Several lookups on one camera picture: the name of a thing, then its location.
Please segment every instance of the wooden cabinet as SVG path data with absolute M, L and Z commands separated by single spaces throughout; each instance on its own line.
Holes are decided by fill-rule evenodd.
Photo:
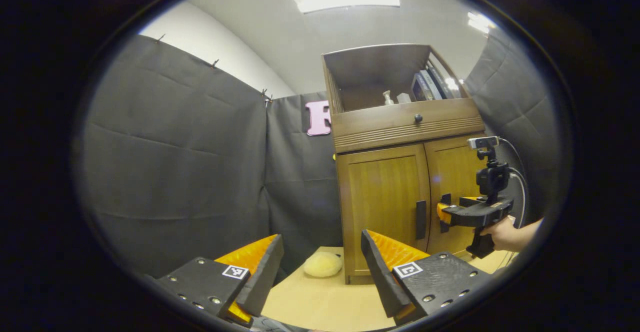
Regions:
M 430 206 L 424 150 L 418 144 L 337 157 L 347 284 L 370 280 L 361 252 L 365 228 L 425 250 L 430 214 L 417 208 L 420 201 Z M 419 227 L 416 220 L 425 225 Z M 423 228 L 420 239 L 417 228 Z
M 372 283 L 361 252 L 370 229 L 427 253 L 462 259 L 473 240 L 470 228 L 441 233 L 436 206 L 442 195 L 477 196 L 476 171 L 484 163 L 467 146 L 485 125 L 464 86 L 429 45 L 351 48 L 322 55 L 340 186 L 347 284 Z M 441 64 L 459 98 L 384 105 L 411 94 L 414 75 Z M 417 208 L 417 202 L 424 202 Z

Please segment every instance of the gray curtain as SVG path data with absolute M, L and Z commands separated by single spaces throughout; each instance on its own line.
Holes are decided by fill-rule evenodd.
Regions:
M 324 92 L 278 98 L 267 107 L 265 190 L 270 232 L 285 248 L 276 281 L 295 271 L 319 246 L 342 246 L 343 233 L 332 135 L 307 136 L 307 102 Z
M 571 164 L 563 111 L 554 102 L 558 87 L 526 50 L 494 29 L 464 83 L 487 130 L 509 140 L 521 156 L 530 191 L 524 225 L 553 213 L 563 202 Z
M 258 91 L 135 36 L 100 82 L 82 133 L 91 215 L 120 259 L 161 277 L 269 234 Z

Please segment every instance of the drawer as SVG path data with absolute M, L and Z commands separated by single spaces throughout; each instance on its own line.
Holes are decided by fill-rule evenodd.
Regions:
M 332 114 L 331 121 L 336 153 L 485 130 L 471 98 L 371 107 Z

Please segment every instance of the hand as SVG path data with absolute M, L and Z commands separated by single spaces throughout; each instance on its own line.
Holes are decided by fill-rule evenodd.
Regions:
M 495 225 L 480 231 L 480 236 L 491 234 L 491 240 L 493 240 L 494 244 L 493 249 L 496 251 L 520 252 L 531 241 L 542 222 L 542 220 L 539 220 L 517 229 L 514 227 L 513 221 L 510 220 L 511 218 L 512 216 L 503 218 Z
M 480 231 L 480 236 L 491 234 L 491 240 L 493 240 L 496 251 L 515 251 L 518 240 L 518 230 L 514 227 L 514 221 L 512 216 L 507 216 L 500 220 L 498 223 L 486 227 Z

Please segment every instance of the table surface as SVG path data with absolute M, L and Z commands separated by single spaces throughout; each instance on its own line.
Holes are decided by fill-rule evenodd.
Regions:
M 336 253 L 341 259 L 344 256 L 342 247 L 320 247 L 318 252 Z M 493 252 L 469 263 L 493 273 L 505 266 L 511 255 Z M 393 318 L 387 318 L 375 285 L 345 285 L 344 269 L 333 277 L 314 278 L 300 266 L 270 290 L 262 314 L 288 325 L 327 332 L 361 332 L 396 325 Z

